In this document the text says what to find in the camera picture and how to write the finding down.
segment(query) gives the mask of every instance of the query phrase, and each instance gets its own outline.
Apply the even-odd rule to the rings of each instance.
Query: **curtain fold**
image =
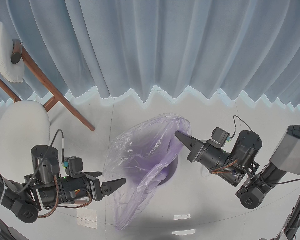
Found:
[[[154,84],[173,98],[190,85],[296,107],[299,12],[297,0],[0,0],[0,21],[63,94],[132,88],[143,102]],[[28,69],[23,79],[6,83],[23,99],[47,93]]]

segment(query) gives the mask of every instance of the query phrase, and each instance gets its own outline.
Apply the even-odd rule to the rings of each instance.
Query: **chair seat cushion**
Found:
[[[13,48],[11,36],[0,22],[0,74],[10,82],[21,83],[24,76],[24,62],[21,58],[16,64],[11,63]]]
[[[33,173],[31,149],[49,145],[50,121],[42,104],[18,101],[11,104],[0,119],[0,173],[23,183]]]

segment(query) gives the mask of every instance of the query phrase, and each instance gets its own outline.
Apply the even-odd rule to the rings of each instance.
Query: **floor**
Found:
[[[49,94],[40,99],[33,95],[31,99],[45,103],[50,97]],[[238,115],[263,141],[263,147],[256,156],[259,171],[269,162],[287,126],[300,123],[299,106],[294,109],[279,100],[271,104],[264,95],[254,103],[245,92],[235,101],[221,90],[207,100],[192,88],[186,88],[177,99],[172,99],[158,87],[152,90],[146,103],[142,103],[133,90],[109,99],[101,99],[95,88],[79,98],[72,97],[71,93],[67,93],[66,97],[96,130],[91,132],[57,103],[48,112],[50,139],[58,128],[62,129],[65,156],[81,157],[85,171],[102,171],[105,152],[113,138],[162,113],[177,113],[185,117],[191,123],[192,135],[198,139],[209,139],[215,127],[233,133],[232,116]],[[0,106],[0,115],[8,105]],[[238,122],[237,133],[243,129],[246,126]],[[224,150],[230,152],[234,143],[235,139],[227,143]],[[60,149],[60,146],[61,140],[57,139],[54,147]],[[28,225],[17,221],[5,208],[0,208],[1,218],[5,216],[6,224],[29,240],[40,239],[41,236],[53,239],[53,235],[60,239],[107,240],[258,240],[276,237],[297,201],[299,182],[278,185],[258,208],[245,209],[235,196],[237,188],[218,176],[207,174],[201,164],[187,161],[188,153],[184,147],[178,156],[174,176],[157,189],[146,209],[124,230],[116,231],[113,227],[109,206],[111,196],[87,207],[94,214],[92,218],[92,214],[80,217],[76,210],[59,209],[51,217]],[[294,178],[297,175],[289,173],[282,181]]]

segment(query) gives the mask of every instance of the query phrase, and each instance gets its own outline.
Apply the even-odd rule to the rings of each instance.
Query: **translucent plastic bag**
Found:
[[[123,132],[111,142],[103,181],[126,177],[126,183],[108,197],[117,230],[126,227],[146,208],[166,168],[183,144],[176,131],[191,135],[190,123],[176,114],[163,114]]]

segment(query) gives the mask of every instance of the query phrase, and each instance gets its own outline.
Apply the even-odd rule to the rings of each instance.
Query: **plastic bag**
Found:
[[[109,197],[117,230],[142,212],[156,187],[168,174],[166,168],[183,144],[176,131],[191,135],[190,123],[176,114],[163,114],[123,132],[111,142],[103,181],[126,177],[126,183]]]

